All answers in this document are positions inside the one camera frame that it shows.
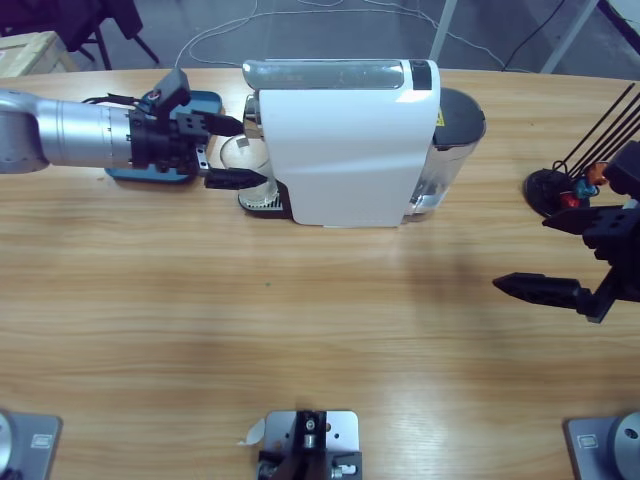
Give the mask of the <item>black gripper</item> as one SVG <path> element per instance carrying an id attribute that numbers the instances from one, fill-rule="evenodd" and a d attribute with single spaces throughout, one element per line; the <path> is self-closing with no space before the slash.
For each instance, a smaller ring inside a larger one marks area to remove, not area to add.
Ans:
<path id="1" fill-rule="evenodd" d="M 198 149 L 208 144 L 211 135 L 242 135 L 241 121 L 222 114 L 177 113 L 173 119 L 157 119 L 139 110 L 129 112 L 131 159 L 133 169 L 152 166 L 160 173 L 174 170 L 180 175 L 194 175 L 200 170 Z M 204 186 L 216 190 L 255 188 L 268 178 L 243 168 L 211 168 L 204 176 Z"/>
<path id="2" fill-rule="evenodd" d="M 610 269 L 596 292 L 571 278 L 515 272 L 493 285 L 507 295 L 531 304 L 574 310 L 591 323 L 601 323 L 614 300 L 639 302 L 639 202 L 620 206 L 574 208 L 546 218 L 542 225 L 582 234 L 597 260 Z"/>

